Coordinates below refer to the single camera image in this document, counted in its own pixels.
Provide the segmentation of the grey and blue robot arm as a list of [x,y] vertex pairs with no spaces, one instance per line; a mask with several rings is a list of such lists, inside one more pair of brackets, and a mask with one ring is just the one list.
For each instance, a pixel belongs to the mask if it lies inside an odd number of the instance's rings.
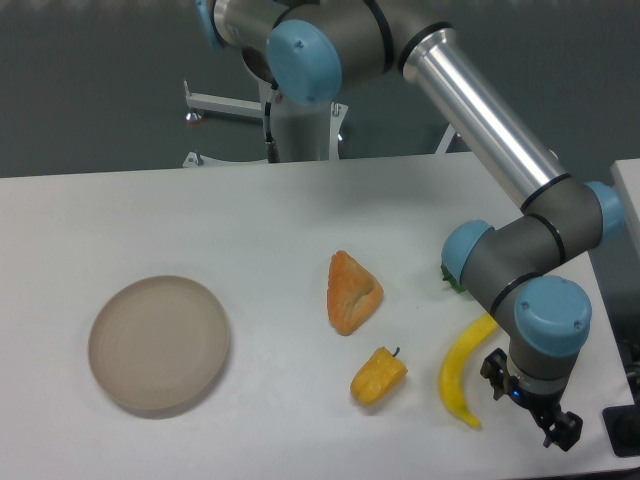
[[195,8],[208,43],[240,49],[268,84],[261,120],[272,163],[328,153],[328,130],[316,118],[359,82],[398,70],[431,99],[521,211],[502,228],[466,222],[442,249],[446,278],[510,339],[481,374],[496,397],[531,413],[547,444],[572,448],[582,420],[560,401],[592,307],[554,270],[623,229],[617,192],[567,173],[464,55],[452,25],[423,1],[199,1]]

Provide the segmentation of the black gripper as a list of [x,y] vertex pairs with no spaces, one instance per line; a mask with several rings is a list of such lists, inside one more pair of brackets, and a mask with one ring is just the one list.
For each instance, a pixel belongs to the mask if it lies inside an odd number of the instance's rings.
[[561,407],[569,377],[537,379],[516,368],[509,371],[507,377],[506,360],[506,353],[498,348],[482,363],[480,375],[489,381],[493,399],[499,400],[506,388],[508,396],[517,405],[528,410],[535,421],[542,421],[541,428],[545,433],[543,446],[549,448],[555,445],[568,452],[580,440],[583,428],[580,416],[570,411],[564,412]]

